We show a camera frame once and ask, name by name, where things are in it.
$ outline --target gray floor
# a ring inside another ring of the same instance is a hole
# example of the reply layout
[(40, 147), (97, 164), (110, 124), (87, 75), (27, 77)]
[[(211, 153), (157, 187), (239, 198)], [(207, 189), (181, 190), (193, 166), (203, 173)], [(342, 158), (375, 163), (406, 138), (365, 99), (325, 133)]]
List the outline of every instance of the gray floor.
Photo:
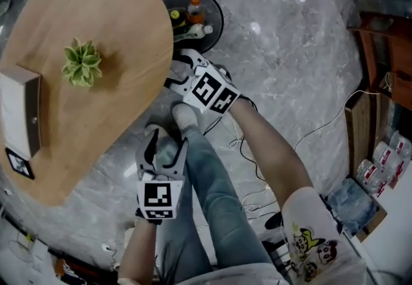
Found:
[[(13, 0), (10, 11), (0, 17), (3, 51), (12, 26), (27, 0)], [(346, 31), (355, 10), (355, 0), (218, 0), (225, 15), (225, 29), (219, 43), (206, 57), (224, 64), (239, 90), (255, 101), (261, 114), (295, 146), (306, 133), (330, 121), (341, 109), (362, 77), (357, 47)], [(173, 75), (185, 70), (173, 64)], [(164, 89), (153, 105), (103, 154), (89, 174), (77, 185), (61, 207), (47, 208), (30, 199), (10, 183), (4, 174), (0, 186), (14, 194), (0, 193), (6, 209), (50, 246), (64, 250), (88, 263), (108, 268), (110, 254), (103, 242), (122, 255), (124, 230), (136, 209), (135, 181), (124, 176), (133, 164), (142, 129), (151, 116), (167, 116), (170, 103), (178, 99)], [(214, 116), (205, 115), (205, 127)], [(255, 178), (254, 166), (231, 149), (236, 138), (230, 118), (208, 134), (223, 160), (241, 199), (264, 189)], [(348, 144), (344, 115), (310, 136), (297, 149), (319, 192), (327, 193), (348, 172)], [(265, 205), (274, 200), (270, 191), (252, 195), (245, 204)], [(249, 217), (278, 210), (276, 204)], [(268, 236), (263, 225), (270, 216), (251, 221), (256, 232)], [(213, 256), (209, 232), (195, 202), (196, 223)]]

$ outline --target person's left arm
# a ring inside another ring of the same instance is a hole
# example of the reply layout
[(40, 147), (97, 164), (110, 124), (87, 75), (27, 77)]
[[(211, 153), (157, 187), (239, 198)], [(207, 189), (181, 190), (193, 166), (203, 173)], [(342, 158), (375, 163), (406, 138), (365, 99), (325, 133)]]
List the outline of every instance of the person's left arm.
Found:
[(140, 219), (120, 262), (119, 284), (123, 279), (150, 285), (155, 266), (156, 225)]

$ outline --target yellow bottle cap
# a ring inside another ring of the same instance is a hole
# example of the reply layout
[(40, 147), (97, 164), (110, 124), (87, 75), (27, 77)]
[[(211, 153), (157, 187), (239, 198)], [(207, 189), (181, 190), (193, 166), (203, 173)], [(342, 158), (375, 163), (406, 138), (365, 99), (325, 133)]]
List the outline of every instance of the yellow bottle cap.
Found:
[(177, 10), (172, 10), (170, 12), (170, 17), (174, 20), (177, 20), (179, 18), (179, 16), (180, 16), (180, 14), (179, 14), (179, 11), (177, 11)]

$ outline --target wall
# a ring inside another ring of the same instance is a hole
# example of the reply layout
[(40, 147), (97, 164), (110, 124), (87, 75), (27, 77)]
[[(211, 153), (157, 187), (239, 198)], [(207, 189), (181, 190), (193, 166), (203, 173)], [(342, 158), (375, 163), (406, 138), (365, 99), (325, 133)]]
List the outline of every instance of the wall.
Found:
[[(385, 188), (378, 202), (388, 213), (359, 248), (371, 270), (410, 277), (412, 267), (412, 163), (395, 189)], [(380, 284), (399, 284), (394, 277), (373, 273)]]
[[(9, 249), (9, 242), (17, 239), (17, 230), (5, 219), (0, 219), (0, 276), (7, 285), (60, 285), (53, 269), (52, 257), (46, 254), (42, 273), (34, 275), (32, 264), (23, 262)], [(19, 242), (27, 245), (24, 235), (19, 235)]]

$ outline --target forearm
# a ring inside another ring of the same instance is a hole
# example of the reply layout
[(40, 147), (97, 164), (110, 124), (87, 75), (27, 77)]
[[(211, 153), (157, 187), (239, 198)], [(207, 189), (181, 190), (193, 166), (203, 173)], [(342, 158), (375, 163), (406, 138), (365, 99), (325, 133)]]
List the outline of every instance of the forearm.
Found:
[(155, 266), (156, 226), (139, 220), (122, 257), (118, 278), (128, 278), (141, 285), (152, 283)]
[(281, 208), (296, 190), (312, 186), (293, 148), (247, 100), (239, 98), (230, 113), (243, 131), (256, 163)]

